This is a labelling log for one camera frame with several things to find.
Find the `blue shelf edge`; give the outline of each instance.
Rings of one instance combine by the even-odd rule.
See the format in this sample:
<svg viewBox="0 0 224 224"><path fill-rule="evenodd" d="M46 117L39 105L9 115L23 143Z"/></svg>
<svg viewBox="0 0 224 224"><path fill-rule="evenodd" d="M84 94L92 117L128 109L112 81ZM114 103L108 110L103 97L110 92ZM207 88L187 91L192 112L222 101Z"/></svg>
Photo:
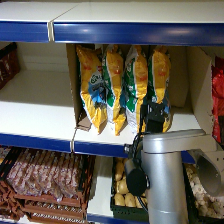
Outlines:
<svg viewBox="0 0 224 224"><path fill-rule="evenodd" d="M0 21L0 41L47 43L47 22Z"/></svg>
<svg viewBox="0 0 224 224"><path fill-rule="evenodd" d="M66 140L38 138L0 133L0 145L71 152L71 142Z"/></svg>
<svg viewBox="0 0 224 224"><path fill-rule="evenodd" d="M148 222L138 222L132 220L125 220L125 219L117 219L114 217L107 217L107 216L99 216L94 214L87 213L87 220L88 222L99 222L99 223L107 223L107 224L149 224Z"/></svg>
<svg viewBox="0 0 224 224"><path fill-rule="evenodd" d="M7 221L3 221L3 220L1 220L0 221L0 224L17 224L17 222L7 222Z"/></svg>
<svg viewBox="0 0 224 224"><path fill-rule="evenodd" d="M224 45L223 23L54 22L55 42Z"/></svg>
<svg viewBox="0 0 224 224"><path fill-rule="evenodd" d="M127 154L124 153L123 149L122 145L74 141L74 152L78 154L127 158ZM182 151L181 156L183 163L195 163L187 151Z"/></svg>

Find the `yellow snack bag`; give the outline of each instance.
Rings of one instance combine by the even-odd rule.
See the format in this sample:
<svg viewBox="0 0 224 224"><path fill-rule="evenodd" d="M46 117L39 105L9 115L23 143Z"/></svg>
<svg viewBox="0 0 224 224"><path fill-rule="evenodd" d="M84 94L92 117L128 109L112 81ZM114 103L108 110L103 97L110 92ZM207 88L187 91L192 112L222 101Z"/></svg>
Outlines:
<svg viewBox="0 0 224 224"><path fill-rule="evenodd" d="M76 46L80 62L80 96L90 122L100 133L100 125L107 119L105 87L102 79L101 49Z"/></svg>
<svg viewBox="0 0 224 224"><path fill-rule="evenodd" d="M126 120L125 95L122 88L123 64L118 45L108 45L103 56L103 79L107 92L107 117L111 129L117 136Z"/></svg>
<svg viewBox="0 0 224 224"><path fill-rule="evenodd" d="M124 74L126 90L126 114L128 125L134 134L139 131L140 109L147 93L148 67L147 60L141 46L131 46L126 62Z"/></svg>
<svg viewBox="0 0 224 224"><path fill-rule="evenodd" d="M167 131L170 125L170 103L167 89L170 69L171 62L167 49L164 46L157 47L149 59L149 86L147 95L152 102L163 103L165 106L163 132Z"/></svg>

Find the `white shelf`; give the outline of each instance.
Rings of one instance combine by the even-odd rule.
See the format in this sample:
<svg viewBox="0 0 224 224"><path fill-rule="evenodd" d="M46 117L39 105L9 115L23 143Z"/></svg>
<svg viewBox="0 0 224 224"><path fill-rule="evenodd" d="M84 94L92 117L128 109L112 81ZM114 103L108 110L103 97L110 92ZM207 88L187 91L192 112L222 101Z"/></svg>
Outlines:
<svg viewBox="0 0 224 224"><path fill-rule="evenodd" d="M112 164L113 158L111 157L96 157L87 219L88 214L113 217L113 212L110 210Z"/></svg>
<svg viewBox="0 0 224 224"><path fill-rule="evenodd" d="M71 141L75 119L67 73L21 71L0 91L0 133Z"/></svg>
<svg viewBox="0 0 224 224"><path fill-rule="evenodd" d="M148 222L130 221L114 217L113 212L110 210L112 165L113 158L96 157L87 208L88 222L147 224Z"/></svg>
<svg viewBox="0 0 224 224"><path fill-rule="evenodd" d="M224 2L83 2L55 22L223 23Z"/></svg>
<svg viewBox="0 0 224 224"><path fill-rule="evenodd" d="M180 130L188 130L188 129L201 129L194 114L188 108L175 108L171 109L173 114L172 126L169 131L180 131ZM107 150L103 146L103 144L111 145L111 153L113 154L113 146L114 149L116 146L123 147L124 144L132 144L134 139L134 135L131 132L131 129L128 125L121 131L119 136L115 136L110 129L109 124L106 124L106 127L103 129L102 133L97 135L96 129L91 126L89 132L83 130L77 130L75 134L75 146L74 149L77 152L85 153L87 147L84 147L82 144L102 144L102 154L101 155L109 155L108 153L103 154L103 150Z"/></svg>
<svg viewBox="0 0 224 224"><path fill-rule="evenodd" d="M74 8L77 3L3 2L0 21L50 22Z"/></svg>

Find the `store shelf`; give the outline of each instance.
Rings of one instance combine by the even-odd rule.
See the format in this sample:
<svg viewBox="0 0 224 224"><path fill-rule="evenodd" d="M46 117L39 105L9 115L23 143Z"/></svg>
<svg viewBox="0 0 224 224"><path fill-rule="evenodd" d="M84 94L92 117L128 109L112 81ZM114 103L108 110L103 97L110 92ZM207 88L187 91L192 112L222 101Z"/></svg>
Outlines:
<svg viewBox="0 0 224 224"><path fill-rule="evenodd" d="M87 220L108 224L137 224L139 222L114 218L113 212L110 210L112 163L113 158L96 157Z"/></svg>
<svg viewBox="0 0 224 224"><path fill-rule="evenodd" d="M10 219L2 219L2 220L0 219L0 224L7 224L7 223L38 224L36 222L30 222L26 216L24 216L23 218L20 218L20 220L18 222L14 222L13 220L10 220Z"/></svg>
<svg viewBox="0 0 224 224"><path fill-rule="evenodd" d="M54 20L56 42L223 45L224 2L84 2Z"/></svg>
<svg viewBox="0 0 224 224"><path fill-rule="evenodd" d="M0 91L0 144L70 152L75 119L67 73L23 70Z"/></svg>
<svg viewBox="0 0 224 224"><path fill-rule="evenodd" d="M0 41L48 42L52 35L51 21L76 5L43 2L1 3Z"/></svg>
<svg viewBox="0 0 224 224"><path fill-rule="evenodd" d="M188 129L200 129L200 126L188 108L172 108L173 121L169 131L179 131ZM91 127L89 132L77 130L74 138L74 150L76 153L101 155L101 156L116 156L127 157L124 154L124 144L132 144L134 135L128 125L121 131L120 136L115 136L108 124L103 129L100 135ZM192 162L188 153L183 153L185 162Z"/></svg>

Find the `red product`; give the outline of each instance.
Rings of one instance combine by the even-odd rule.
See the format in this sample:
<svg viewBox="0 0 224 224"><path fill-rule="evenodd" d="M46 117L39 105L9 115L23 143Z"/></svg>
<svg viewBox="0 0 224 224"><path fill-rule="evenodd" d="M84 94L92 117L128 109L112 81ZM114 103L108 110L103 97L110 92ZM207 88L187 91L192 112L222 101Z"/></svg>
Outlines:
<svg viewBox="0 0 224 224"><path fill-rule="evenodd" d="M212 98L213 98L213 137L221 143L221 132L219 116L224 115L224 59L215 58L216 67L212 66Z"/></svg>

